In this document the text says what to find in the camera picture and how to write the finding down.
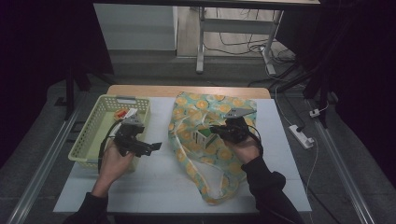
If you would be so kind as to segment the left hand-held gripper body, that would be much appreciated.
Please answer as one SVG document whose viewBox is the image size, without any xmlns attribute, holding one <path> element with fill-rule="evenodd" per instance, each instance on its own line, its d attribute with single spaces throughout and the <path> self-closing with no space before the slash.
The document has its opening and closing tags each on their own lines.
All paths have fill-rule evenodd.
<svg viewBox="0 0 396 224">
<path fill-rule="evenodd" d="M 137 136 L 144 131 L 144 124 L 137 115 L 132 115 L 120 122 L 120 127 L 115 133 L 114 143 L 122 157 L 133 152 L 136 157 L 145 154 L 144 144 Z"/>
</svg>

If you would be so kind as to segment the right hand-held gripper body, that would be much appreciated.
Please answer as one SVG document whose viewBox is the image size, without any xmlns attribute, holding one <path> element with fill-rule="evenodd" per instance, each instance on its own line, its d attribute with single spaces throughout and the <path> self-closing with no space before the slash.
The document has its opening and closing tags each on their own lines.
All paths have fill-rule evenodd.
<svg viewBox="0 0 396 224">
<path fill-rule="evenodd" d="M 246 108 L 232 108 L 224 116 L 226 118 L 224 126 L 226 132 L 224 133 L 223 140 L 232 143 L 240 143 L 245 141 L 250 134 L 245 116 L 255 113 L 254 109 Z"/>
</svg>

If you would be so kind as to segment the orange print fabric bag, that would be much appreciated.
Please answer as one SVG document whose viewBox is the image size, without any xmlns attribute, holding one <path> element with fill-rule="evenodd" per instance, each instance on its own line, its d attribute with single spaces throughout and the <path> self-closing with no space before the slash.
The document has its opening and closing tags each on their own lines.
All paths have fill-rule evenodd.
<svg viewBox="0 0 396 224">
<path fill-rule="evenodd" d="M 257 103 L 232 96 L 183 91 L 173 106 L 168 139 L 177 161 L 209 204 L 219 204 L 233 197 L 247 175 L 241 169 L 242 162 L 219 137 L 208 148 L 203 148 L 193 141 L 191 134 L 196 130 L 209 129 L 211 125 L 223 125 L 225 114 L 232 108 L 256 110 Z M 218 195 L 210 194 L 205 176 L 194 165 L 197 161 L 222 172 Z"/>
</svg>

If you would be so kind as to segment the pale green plastic basket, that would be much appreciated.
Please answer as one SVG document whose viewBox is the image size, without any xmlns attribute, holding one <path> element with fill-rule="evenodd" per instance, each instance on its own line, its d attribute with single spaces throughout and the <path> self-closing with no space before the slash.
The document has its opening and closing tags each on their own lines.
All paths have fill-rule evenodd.
<svg viewBox="0 0 396 224">
<path fill-rule="evenodd" d="M 136 110 L 136 115 L 149 126 L 150 100 L 145 97 L 101 95 L 96 101 L 78 138 L 68 154 L 70 161 L 76 161 L 84 168 L 96 170 L 101 143 L 110 127 L 116 122 L 115 114 L 120 109 Z"/>
</svg>

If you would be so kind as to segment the person's right hand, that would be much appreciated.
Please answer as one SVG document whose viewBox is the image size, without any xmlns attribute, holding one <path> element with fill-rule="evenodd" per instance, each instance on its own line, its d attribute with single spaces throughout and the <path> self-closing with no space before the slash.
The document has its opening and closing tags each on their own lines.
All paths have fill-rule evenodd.
<svg viewBox="0 0 396 224">
<path fill-rule="evenodd" d="M 238 160 L 243 164 L 247 164 L 260 156 L 258 144 L 251 137 L 237 144 L 230 141 L 225 141 L 224 144 L 235 153 Z"/>
</svg>

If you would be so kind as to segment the person's left hand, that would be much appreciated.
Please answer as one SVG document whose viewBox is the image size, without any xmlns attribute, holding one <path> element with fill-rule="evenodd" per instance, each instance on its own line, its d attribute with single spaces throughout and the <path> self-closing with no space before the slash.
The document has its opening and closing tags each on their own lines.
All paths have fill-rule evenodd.
<svg viewBox="0 0 396 224">
<path fill-rule="evenodd" d="M 101 186 L 110 186 L 126 173 L 133 158 L 134 153 L 131 152 L 125 156 L 121 156 L 116 144 L 113 141 L 109 141 L 102 159 L 102 166 L 97 182 Z"/>
</svg>

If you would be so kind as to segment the white table mat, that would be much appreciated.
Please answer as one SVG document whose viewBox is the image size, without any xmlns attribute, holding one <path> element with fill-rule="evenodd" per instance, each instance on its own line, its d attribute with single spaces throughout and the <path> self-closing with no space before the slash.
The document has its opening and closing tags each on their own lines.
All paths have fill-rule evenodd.
<svg viewBox="0 0 396 224">
<path fill-rule="evenodd" d="M 139 159 L 137 168 L 117 180 L 109 191 L 110 213 L 148 214 L 253 214 L 255 200 L 248 183 L 242 182 L 235 195 L 223 203 L 206 203 L 198 188 L 177 162 L 168 141 L 168 124 L 175 99 L 151 97 L 151 114 L 146 141 L 162 147 L 151 156 Z M 268 168 L 286 177 L 283 192 L 300 212 L 311 206 L 305 194 L 290 145 L 272 99 L 258 99 L 256 127 L 262 138 L 264 160 Z"/>
</svg>

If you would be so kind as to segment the white power strip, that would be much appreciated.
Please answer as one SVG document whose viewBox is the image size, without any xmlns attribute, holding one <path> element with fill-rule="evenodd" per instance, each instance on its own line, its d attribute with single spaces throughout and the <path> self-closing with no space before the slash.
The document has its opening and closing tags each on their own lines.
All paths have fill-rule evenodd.
<svg viewBox="0 0 396 224">
<path fill-rule="evenodd" d="M 290 125 L 289 130 L 304 149 L 309 149 L 314 146 L 315 140 L 312 137 L 307 137 L 297 125 Z"/>
</svg>

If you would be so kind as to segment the black stand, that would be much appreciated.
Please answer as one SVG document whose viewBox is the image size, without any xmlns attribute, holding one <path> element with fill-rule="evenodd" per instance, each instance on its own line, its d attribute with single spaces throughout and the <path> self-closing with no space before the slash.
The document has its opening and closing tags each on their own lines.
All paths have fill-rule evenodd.
<svg viewBox="0 0 396 224">
<path fill-rule="evenodd" d="M 97 69 L 89 67 L 85 63 L 72 63 L 65 73 L 65 120 L 69 120 L 72 116 L 72 113 L 75 111 L 74 84 L 77 84 L 82 91 L 88 91 L 91 87 L 91 82 L 88 79 L 88 74 L 92 74 L 95 77 L 98 77 L 109 85 L 116 84 L 115 80 L 107 77 L 104 73 L 99 72 Z"/>
<path fill-rule="evenodd" d="M 328 127 L 325 110 L 328 106 L 330 65 L 331 60 L 324 58 L 312 69 L 304 71 L 302 75 L 297 76 L 287 84 L 281 85 L 276 89 L 277 92 L 283 92 L 308 80 L 303 90 L 303 96 L 305 99 L 313 99 L 319 93 L 319 108 L 322 109 L 322 112 L 318 115 L 318 119 L 324 128 Z"/>
</svg>

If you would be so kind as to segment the white cabinet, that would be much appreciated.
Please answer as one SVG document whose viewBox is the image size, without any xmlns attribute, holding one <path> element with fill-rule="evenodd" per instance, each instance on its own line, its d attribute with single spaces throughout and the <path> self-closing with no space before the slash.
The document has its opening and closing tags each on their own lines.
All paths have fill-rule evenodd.
<svg viewBox="0 0 396 224">
<path fill-rule="evenodd" d="M 93 6 L 108 49 L 177 49 L 177 7 L 116 4 Z"/>
</svg>

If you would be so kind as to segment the dark curtain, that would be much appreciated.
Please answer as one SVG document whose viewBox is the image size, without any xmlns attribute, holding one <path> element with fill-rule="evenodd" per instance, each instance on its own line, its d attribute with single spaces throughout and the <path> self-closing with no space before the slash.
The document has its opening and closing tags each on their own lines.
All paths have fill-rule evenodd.
<svg viewBox="0 0 396 224">
<path fill-rule="evenodd" d="M 0 168 L 29 131 L 51 85 L 112 74 L 94 0 L 0 0 Z"/>
<path fill-rule="evenodd" d="M 396 0 L 319 0 L 287 10 L 277 40 L 313 76 L 304 91 L 338 97 L 336 111 L 396 188 Z"/>
</svg>

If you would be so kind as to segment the aluminium rail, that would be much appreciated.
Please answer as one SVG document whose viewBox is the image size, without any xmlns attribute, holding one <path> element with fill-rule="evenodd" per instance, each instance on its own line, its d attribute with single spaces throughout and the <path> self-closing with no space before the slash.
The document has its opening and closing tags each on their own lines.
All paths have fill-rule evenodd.
<svg viewBox="0 0 396 224">
<path fill-rule="evenodd" d="M 86 102 L 87 95 L 88 93 L 85 91 L 78 94 L 74 111 L 70 114 L 68 119 L 63 122 L 50 147 L 46 150 L 46 154 L 39 163 L 38 168 L 35 170 L 29 184 L 25 188 L 18 203 L 14 207 L 14 210 L 12 211 L 6 224 L 24 223 L 50 173 L 50 170 L 52 169 L 53 164 L 58 158 L 66 137 L 70 133 L 72 126 L 74 125 L 81 111 L 82 105 Z"/>
<path fill-rule="evenodd" d="M 315 123 L 320 139 L 328 151 L 328 155 L 332 160 L 334 168 L 339 175 L 341 182 L 343 183 L 346 193 L 350 198 L 350 201 L 361 224 L 375 224 L 374 216 L 372 215 L 366 201 L 361 194 L 360 189 L 349 172 L 343 157 L 338 151 L 338 147 L 335 144 L 329 130 L 323 126 L 318 117 L 314 117 L 312 120 Z"/>
</svg>

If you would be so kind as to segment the white desk frame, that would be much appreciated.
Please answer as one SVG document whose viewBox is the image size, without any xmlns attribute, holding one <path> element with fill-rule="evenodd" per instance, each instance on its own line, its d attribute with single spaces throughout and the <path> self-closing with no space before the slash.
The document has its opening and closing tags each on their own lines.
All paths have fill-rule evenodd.
<svg viewBox="0 0 396 224">
<path fill-rule="evenodd" d="M 275 70 L 270 63 L 269 51 L 275 39 L 282 13 L 285 10 L 320 8 L 319 0 L 93 0 L 93 2 L 99 4 L 198 7 L 199 44 L 196 61 L 197 74 L 204 72 L 205 33 L 268 35 L 268 42 L 262 47 L 261 55 L 264 59 L 266 69 L 273 74 Z M 205 16 L 205 9 L 207 7 L 273 10 L 275 17 L 272 21 L 209 19 Z"/>
</svg>

